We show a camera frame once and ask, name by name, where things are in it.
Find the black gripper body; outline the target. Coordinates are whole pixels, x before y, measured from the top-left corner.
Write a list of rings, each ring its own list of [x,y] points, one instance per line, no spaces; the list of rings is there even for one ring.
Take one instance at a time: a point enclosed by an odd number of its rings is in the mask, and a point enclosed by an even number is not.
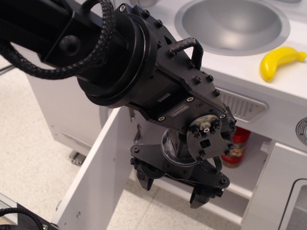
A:
[[[194,187],[197,184],[227,188],[230,180],[221,172],[221,162],[213,167],[208,161],[195,160],[189,153],[186,137],[167,130],[160,144],[134,145],[132,157],[144,161],[177,182]]]

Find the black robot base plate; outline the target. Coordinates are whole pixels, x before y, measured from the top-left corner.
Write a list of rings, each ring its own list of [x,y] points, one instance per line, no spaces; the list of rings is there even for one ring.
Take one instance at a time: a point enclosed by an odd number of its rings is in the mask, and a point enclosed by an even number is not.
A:
[[[0,210],[0,216],[8,214],[17,214],[16,224],[1,224],[1,230],[58,230],[51,223],[46,222],[33,212],[24,208],[4,208]]]

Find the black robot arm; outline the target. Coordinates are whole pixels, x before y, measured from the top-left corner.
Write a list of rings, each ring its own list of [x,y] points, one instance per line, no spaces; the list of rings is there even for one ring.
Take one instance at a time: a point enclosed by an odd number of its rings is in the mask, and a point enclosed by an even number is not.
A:
[[[41,79],[76,76],[87,98],[126,106],[166,128],[159,145],[131,147],[141,186],[168,177],[193,187],[191,208],[230,184],[220,157],[233,148],[236,120],[213,77],[201,71],[195,38],[177,41],[139,6],[109,0],[3,0],[0,54]]]

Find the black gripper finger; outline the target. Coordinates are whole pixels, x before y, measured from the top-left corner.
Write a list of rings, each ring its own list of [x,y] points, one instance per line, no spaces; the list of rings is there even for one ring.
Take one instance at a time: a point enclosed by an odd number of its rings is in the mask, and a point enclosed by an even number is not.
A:
[[[136,170],[136,176],[140,185],[147,191],[151,189],[155,179],[163,177],[161,170],[135,157],[131,158],[130,163]]]
[[[190,197],[190,208],[199,208],[207,204],[210,199],[221,197],[224,187],[197,184],[193,187]]]

